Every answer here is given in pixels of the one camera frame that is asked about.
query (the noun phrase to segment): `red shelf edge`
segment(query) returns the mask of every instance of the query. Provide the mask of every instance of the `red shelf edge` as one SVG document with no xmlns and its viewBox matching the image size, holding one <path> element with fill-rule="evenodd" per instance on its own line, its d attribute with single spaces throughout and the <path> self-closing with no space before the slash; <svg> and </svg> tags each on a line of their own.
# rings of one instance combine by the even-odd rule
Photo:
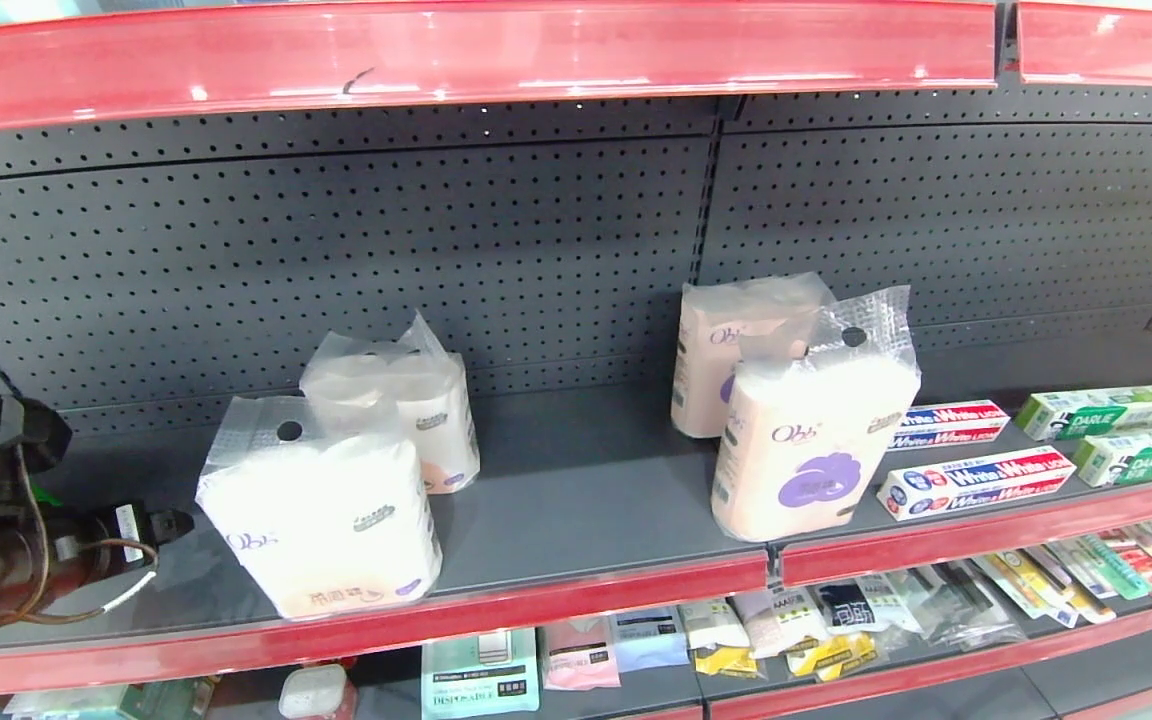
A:
<svg viewBox="0 0 1152 720">
<path fill-rule="evenodd" d="M 433 598 L 394 611 L 324 620 L 164 632 L 122 644 L 58 643 L 0 651 L 0 694 L 255 670 L 359 655 L 431 638 L 704 600 L 767 584 L 767 553 L 669 564 L 497 593 Z"/>
<path fill-rule="evenodd" d="M 1028 547 L 1144 520 L 1152 520 L 1152 484 L 1015 509 L 1005 506 L 964 518 L 896 524 L 861 536 L 787 544 L 781 551 L 782 582 L 805 585 L 855 578 L 983 552 Z"/>
<path fill-rule="evenodd" d="M 842 705 L 847 702 L 899 694 L 954 680 L 1007 670 L 1010 667 L 1069 655 L 1106 643 L 1132 637 L 1152 630 L 1152 611 L 1120 617 L 1102 626 L 1084 626 L 1068 632 L 1056 632 L 1010 646 L 990 647 L 969 655 L 952 655 L 932 662 L 920 662 L 895 670 L 877 670 L 855 679 L 836 680 L 776 689 L 763 694 L 746 694 L 727 700 L 710 703 L 710 720 L 763 720 L 765 717 L 790 715 L 819 707 Z"/>
<path fill-rule="evenodd" d="M 1106 702 L 1105 705 L 1071 712 L 1069 715 L 1061 717 L 1061 720 L 1117 720 L 1121 717 L 1128 717 L 1134 712 L 1151 707 L 1152 688 L 1144 692 L 1134 694 L 1134 696 L 1120 698 L 1120 700 Z"/>
<path fill-rule="evenodd" d="M 1020 0 L 1025 82 L 1152 86 L 1152 10 Z"/>
<path fill-rule="evenodd" d="M 993 88 L 993 3 L 957 0 L 115 13 L 0 26 L 0 131 L 234 111 Z"/>
</svg>

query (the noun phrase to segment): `white label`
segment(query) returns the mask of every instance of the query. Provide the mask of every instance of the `white label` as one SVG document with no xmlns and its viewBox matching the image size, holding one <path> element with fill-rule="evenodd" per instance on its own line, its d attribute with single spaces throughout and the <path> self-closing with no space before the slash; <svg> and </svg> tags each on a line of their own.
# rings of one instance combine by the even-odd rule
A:
<svg viewBox="0 0 1152 720">
<path fill-rule="evenodd" d="M 141 532 L 136 529 L 136 510 L 130 505 L 120 505 L 118 510 L 114 510 L 114 516 L 118 518 L 118 533 L 123 536 L 123 539 L 141 541 Z M 128 562 L 136 562 L 144 556 L 145 552 L 138 547 L 123 547 L 123 558 Z"/>
</svg>

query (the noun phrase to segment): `pink package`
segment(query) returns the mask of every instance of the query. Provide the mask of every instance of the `pink package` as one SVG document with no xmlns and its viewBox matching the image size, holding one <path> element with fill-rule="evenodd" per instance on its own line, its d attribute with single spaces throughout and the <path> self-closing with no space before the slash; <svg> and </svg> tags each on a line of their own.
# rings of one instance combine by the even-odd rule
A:
<svg viewBox="0 0 1152 720">
<path fill-rule="evenodd" d="M 547 691 L 621 687 L 607 619 L 574 617 L 540 629 L 541 675 Z"/>
</svg>

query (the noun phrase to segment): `yellow package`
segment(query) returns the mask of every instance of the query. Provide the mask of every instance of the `yellow package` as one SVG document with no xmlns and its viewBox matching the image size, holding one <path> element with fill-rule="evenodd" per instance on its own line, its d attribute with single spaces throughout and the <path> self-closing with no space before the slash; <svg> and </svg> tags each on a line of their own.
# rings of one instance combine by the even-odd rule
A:
<svg viewBox="0 0 1152 720">
<path fill-rule="evenodd" d="M 728 675 L 732 679 L 761 679 L 758 661 L 749 655 L 749 647 L 698 647 L 691 651 L 696 673 Z"/>
<path fill-rule="evenodd" d="M 828 669 L 828 667 L 861 659 L 862 655 L 870 652 L 874 652 L 874 639 L 869 637 L 869 632 L 851 632 L 833 635 L 826 642 L 818 644 L 817 647 L 787 655 L 787 660 L 790 662 L 790 673 L 803 679 L 812 673 L 819 674 L 820 670 Z"/>
</svg>

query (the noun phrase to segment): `white container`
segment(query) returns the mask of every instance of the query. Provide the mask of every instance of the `white container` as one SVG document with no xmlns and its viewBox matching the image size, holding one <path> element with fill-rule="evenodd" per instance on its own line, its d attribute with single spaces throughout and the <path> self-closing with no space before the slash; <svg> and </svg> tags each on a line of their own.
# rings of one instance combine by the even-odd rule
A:
<svg viewBox="0 0 1152 720">
<path fill-rule="evenodd" d="M 279 714 L 288 720 L 353 720 L 357 707 L 358 689 L 339 665 L 295 670 L 278 696 Z"/>
</svg>

